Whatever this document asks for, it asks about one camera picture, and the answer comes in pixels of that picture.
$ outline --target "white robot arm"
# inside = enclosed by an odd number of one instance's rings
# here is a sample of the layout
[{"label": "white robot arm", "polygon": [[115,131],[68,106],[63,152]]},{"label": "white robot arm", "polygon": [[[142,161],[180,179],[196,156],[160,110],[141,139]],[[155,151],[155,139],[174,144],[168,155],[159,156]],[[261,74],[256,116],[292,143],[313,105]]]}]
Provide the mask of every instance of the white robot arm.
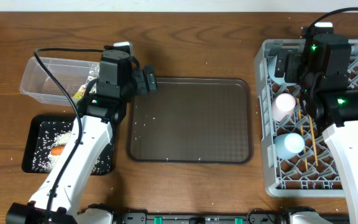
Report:
[{"label": "white robot arm", "polygon": [[[332,124],[323,131],[323,138],[333,155],[341,178],[351,224],[358,224],[358,121],[347,121],[343,127]],[[330,223],[315,212],[298,212],[291,224]]]},{"label": "white robot arm", "polygon": [[[101,118],[83,116],[81,122],[83,124],[83,143],[79,145],[63,173],[62,178],[58,183],[58,188],[51,207],[51,211],[53,212],[58,211],[59,208],[66,210],[65,213],[73,216],[78,223],[81,223],[79,221],[84,219],[78,218],[77,212],[82,193],[91,175],[92,168],[102,150],[114,140],[111,124],[102,122]],[[77,136],[78,122],[75,120],[70,139],[58,162],[38,191],[31,196],[30,202],[33,202],[36,208],[47,208],[50,189],[56,180],[56,176],[62,169],[63,164],[67,160],[68,155],[70,155],[73,150]],[[106,211],[103,211],[103,213],[105,214],[103,217],[111,216],[108,222],[111,223],[112,214]]]}]

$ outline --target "wooden skewer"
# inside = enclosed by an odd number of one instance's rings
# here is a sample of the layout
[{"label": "wooden skewer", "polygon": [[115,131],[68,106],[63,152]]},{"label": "wooden skewer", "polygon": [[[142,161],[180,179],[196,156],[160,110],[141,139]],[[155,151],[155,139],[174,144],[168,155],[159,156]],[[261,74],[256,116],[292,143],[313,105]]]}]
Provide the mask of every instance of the wooden skewer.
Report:
[{"label": "wooden skewer", "polygon": [[316,140],[314,139],[314,129],[313,129],[313,122],[311,120],[311,116],[309,115],[309,123],[310,123],[310,133],[311,133],[311,141],[313,143],[313,150],[314,150],[314,159],[316,161],[316,166],[318,166],[317,160],[317,152],[316,152]]},{"label": "wooden skewer", "polygon": [[[298,117],[299,117],[299,121],[301,121],[301,110],[298,110]],[[301,125],[301,135],[303,137],[303,124]],[[303,148],[303,153],[306,154],[306,146]],[[305,158],[305,167],[306,167],[306,171],[309,171],[308,158]]]}]

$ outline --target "wooden table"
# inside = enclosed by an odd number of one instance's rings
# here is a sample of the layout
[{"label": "wooden table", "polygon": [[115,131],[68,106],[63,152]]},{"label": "wooden table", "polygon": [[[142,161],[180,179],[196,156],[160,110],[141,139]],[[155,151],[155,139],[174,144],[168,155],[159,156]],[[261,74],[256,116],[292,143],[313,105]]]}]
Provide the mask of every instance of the wooden table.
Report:
[{"label": "wooden table", "polygon": [[[22,156],[31,119],[40,113],[71,113],[21,95],[28,59],[38,47],[101,49],[128,40],[141,64],[158,76],[241,78],[259,111],[254,57],[265,39],[297,39],[300,27],[320,14],[305,13],[105,13],[0,12],[0,223],[12,202],[26,203],[45,180],[26,174]],[[358,39],[358,14],[333,16],[336,33]],[[100,54],[50,53],[98,61]],[[106,203],[149,212],[242,213],[308,205],[322,213],[347,213],[343,198],[272,198],[264,189],[260,114],[254,113],[255,156],[244,166],[138,163],[126,154],[128,118],[119,127],[116,168],[92,176],[81,208]]]}]

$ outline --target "white debris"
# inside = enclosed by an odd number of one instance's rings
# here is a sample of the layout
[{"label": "white debris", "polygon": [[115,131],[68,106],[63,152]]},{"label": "white debris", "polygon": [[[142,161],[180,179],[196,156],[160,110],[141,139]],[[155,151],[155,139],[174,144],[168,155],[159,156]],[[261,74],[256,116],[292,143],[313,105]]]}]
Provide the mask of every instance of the white debris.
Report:
[{"label": "white debris", "polygon": [[55,139],[53,140],[53,144],[52,147],[55,146],[63,146],[65,144],[67,144],[69,138],[71,136],[71,131],[68,131],[64,134],[59,134],[58,136],[55,137]]},{"label": "white debris", "polygon": [[42,167],[45,171],[50,172],[55,167],[57,161],[59,160],[60,156],[54,156],[51,153],[48,155],[49,162],[46,162],[45,165]]}]

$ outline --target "dish rack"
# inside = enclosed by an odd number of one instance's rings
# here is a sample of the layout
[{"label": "dish rack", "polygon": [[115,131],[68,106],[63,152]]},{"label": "dish rack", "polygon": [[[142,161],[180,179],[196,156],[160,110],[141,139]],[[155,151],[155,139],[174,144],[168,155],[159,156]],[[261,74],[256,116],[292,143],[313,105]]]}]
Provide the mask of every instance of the dish rack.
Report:
[{"label": "dish rack", "polygon": [[[349,62],[349,88],[358,90],[358,40],[349,40],[352,45]],[[262,160],[266,192],[272,197],[344,197],[341,180],[336,170],[335,161],[323,140],[322,133],[317,133],[313,122],[316,140],[318,166],[314,160],[308,115],[304,112],[298,117],[300,105],[294,113],[282,122],[272,119],[272,101],[281,93],[290,93],[295,98],[300,94],[300,86],[278,85],[270,79],[267,72],[268,62],[280,49],[292,49],[302,53],[305,40],[266,40],[263,42],[255,60],[256,87],[262,120]],[[299,153],[291,159],[276,156],[273,139],[281,134],[298,133],[303,125],[306,153]]]}]

